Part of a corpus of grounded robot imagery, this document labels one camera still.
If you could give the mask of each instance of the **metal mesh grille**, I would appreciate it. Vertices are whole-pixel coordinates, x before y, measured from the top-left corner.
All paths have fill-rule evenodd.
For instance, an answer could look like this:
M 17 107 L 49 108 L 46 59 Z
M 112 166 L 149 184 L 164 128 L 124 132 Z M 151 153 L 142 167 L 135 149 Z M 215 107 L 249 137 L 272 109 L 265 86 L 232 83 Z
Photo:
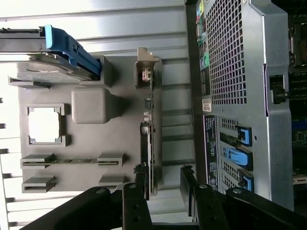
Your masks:
M 220 118 L 220 126 L 223 128 L 228 128 L 232 130 L 236 130 L 236 126 L 239 124 L 237 120 L 228 119 L 228 118 Z
M 239 171 L 236 168 L 232 167 L 230 164 L 228 164 L 224 159 L 222 159 L 222 168 L 230 175 L 232 175 L 233 178 L 239 181 L 240 179 Z
M 241 0 L 216 0 L 206 21 L 213 104 L 246 104 Z

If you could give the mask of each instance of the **gray metal panel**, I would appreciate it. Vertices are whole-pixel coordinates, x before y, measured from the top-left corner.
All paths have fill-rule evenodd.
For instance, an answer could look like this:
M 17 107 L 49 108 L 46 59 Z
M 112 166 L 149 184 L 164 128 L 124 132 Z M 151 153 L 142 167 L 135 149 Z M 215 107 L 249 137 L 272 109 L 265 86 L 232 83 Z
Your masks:
M 191 109 L 190 90 L 168 90 L 162 93 L 162 110 Z
M 116 187 L 117 185 L 125 182 L 124 176 L 119 175 L 103 175 L 99 181 L 99 186 L 101 187 Z
M 206 12 L 219 1 L 209 1 Z M 255 192 L 293 209 L 289 103 L 273 104 L 269 88 L 270 75 L 284 75 L 288 91 L 287 14 L 270 0 L 250 0 L 241 7 L 247 101 L 212 105 L 212 114 L 252 127 Z
M 165 166 L 163 167 L 163 186 L 161 189 L 178 188 L 178 181 L 180 181 L 180 168 L 183 165 Z
M 163 137 L 168 137 L 172 135 L 186 135 L 186 134 L 193 135 L 192 125 L 163 127 Z
M 32 5 L 40 4 L 40 0 L 31 0 Z M 162 7 L 173 7 L 173 6 L 182 6 L 184 0 L 88 0 L 86 2 L 75 3 L 72 0 L 62 1 L 54 0 L 52 4 L 48 7 L 29 7 L 29 4 L 22 0 L 11 0 L 7 2 L 5 7 L 0 9 L 0 19 L 21 19 L 31 16 L 41 16 L 41 15 L 57 15 L 64 14 L 63 16 L 69 15 L 71 13 L 86 13 L 86 12 L 96 12 L 100 11 L 101 13 L 107 11 L 128 11 L 135 9 L 146 9 L 146 8 L 162 8 Z
M 188 58 L 187 53 L 187 40 L 186 40 L 186 26 L 185 22 L 185 12 L 184 12 L 184 0 L 87 0 L 80 1 L 76 3 L 75 1 L 67 0 L 54 0 L 53 4 L 48 7 L 33 7 L 34 5 L 41 5 L 38 0 L 31 0 L 31 4 L 23 0 L 12 0 L 7 1 L 5 6 L 0 8 L 0 27 L 10 27 L 13 25 L 16 28 L 27 27 L 28 25 L 44 25 L 44 23 L 52 23 L 54 18 L 55 21 L 59 22 L 57 25 L 61 28 L 65 25 L 65 28 L 72 33 L 72 35 L 78 35 L 81 40 L 79 42 L 83 47 L 96 55 L 107 54 L 108 56 L 132 56 L 136 55 L 136 48 L 139 46 L 148 47 L 149 51 L 155 53 L 159 57 L 163 58 L 163 64 L 166 65 L 164 69 L 164 84 L 179 84 L 188 83 L 189 76 L 186 75 L 189 70 L 187 69 L 187 64 L 181 64 L 181 60 Z M 156 23 L 157 14 L 164 15 L 165 22 Z M 132 15 L 137 16 L 143 15 L 139 18 L 139 26 L 134 26 L 131 23 L 130 17 L 126 17 L 127 20 L 122 20 L 121 15 Z M 100 21 L 100 15 L 106 18 L 105 21 Z M 143 23 L 144 17 L 148 17 L 147 21 L 149 23 Z M 122 25 L 129 24 L 130 32 L 125 33 L 127 30 L 122 29 Z M 113 27 L 114 33 L 100 33 L 104 31 L 106 27 Z M 18 124 L 18 104 L 16 103 L 16 91 L 17 88 L 10 87 L 10 93 L 7 92 L 6 86 L 3 89 L 0 84 L 0 97 L 4 100 L 4 110 L 2 107 L 1 111 L 6 111 L 10 113 L 0 113 L 0 118 L 4 117 L 5 123 L 7 124 L 7 129 L 5 133 L 0 132 L 0 138 L 15 138 L 16 140 L 7 139 L 1 140 L 1 146 L 9 148 L 10 153 L 7 155 L 2 155 L 3 164 L 5 165 L 5 173 L 12 173 L 14 176 L 19 176 L 18 178 L 6 179 L 6 192 L 7 197 L 15 197 L 16 201 L 29 201 L 31 205 L 27 207 L 35 207 L 36 210 L 28 211 L 28 208 L 22 208 L 19 203 L 9 203 L 10 205 L 15 205 L 15 210 L 11 210 L 9 219 L 10 222 L 16 222 L 18 225 L 24 225 L 37 217 L 51 211 L 54 207 L 62 204 L 57 201 L 57 198 L 69 197 L 72 198 L 79 194 L 80 192 L 48 192 L 46 194 L 22 194 L 20 184 L 22 182 L 21 169 L 20 169 L 20 140 L 19 140 L 19 124 Z M 182 100 L 181 97 L 176 98 L 180 104 Z M 187 103 L 186 106 L 182 106 L 182 109 L 190 109 L 190 105 Z M 177 141 L 170 146 L 165 152 L 167 160 L 184 158 L 184 149 L 178 149 L 178 146 L 184 145 L 185 140 Z M 171 144 L 171 142 L 165 142 L 164 146 Z M 187 154 L 187 159 L 193 155 L 194 152 Z M 160 207 L 163 207 L 163 213 L 178 212 L 178 209 L 174 206 L 179 205 L 182 201 L 180 195 L 179 198 L 176 197 L 176 201 L 173 201 L 173 196 L 170 197 L 160 197 L 159 203 L 151 207 L 149 204 L 149 209 L 151 213 L 159 215 Z M 36 201 L 36 199 L 50 199 L 48 202 Z
M 98 158 L 101 153 L 124 152 L 127 161 L 123 167 L 97 165 L 52 165 L 43 170 L 23 170 L 23 178 L 27 180 L 34 175 L 53 175 L 57 178 L 57 185 L 51 191 L 83 191 L 97 186 L 102 175 L 125 175 L 128 181 L 133 181 L 133 168 L 140 163 L 140 123 L 144 120 L 144 99 L 148 97 L 148 89 L 135 89 L 134 65 L 136 57 L 108 57 L 117 65 L 118 79 L 110 88 L 110 92 L 123 100 L 129 100 L 129 105 L 122 105 L 126 110 L 120 117 L 116 117 L 105 124 L 76 124 L 72 114 L 65 116 L 66 132 L 71 136 L 71 144 L 66 148 L 53 149 L 30 148 L 27 145 L 27 107 L 29 104 L 63 103 L 71 104 L 71 91 L 76 85 L 52 85 L 49 91 L 27 91 L 19 89 L 20 124 L 22 155 L 54 150 L 59 159 Z

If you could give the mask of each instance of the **blue latch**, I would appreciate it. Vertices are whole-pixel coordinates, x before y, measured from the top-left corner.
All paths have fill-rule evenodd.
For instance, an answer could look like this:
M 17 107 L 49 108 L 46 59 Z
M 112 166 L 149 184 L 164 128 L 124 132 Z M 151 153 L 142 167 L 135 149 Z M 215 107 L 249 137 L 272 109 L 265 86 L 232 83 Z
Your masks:
M 254 177 L 245 169 L 238 169 L 240 182 L 239 185 L 251 192 L 254 192 Z
M 252 146 L 251 128 L 246 126 L 236 126 L 238 130 L 238 141 L 245 146 Z
M 226 149 L 226 158 L 248 171 L 253 170 L 253 153 L 247 149 Z
M 86 52 L 82 45 L 64 30 L 46 25 L 45 38 L 47 49 L 62 52 L 68 56 L 68 61 L 72 66 L 82 67 L 100 76 L 102 68 L 100 62 Z

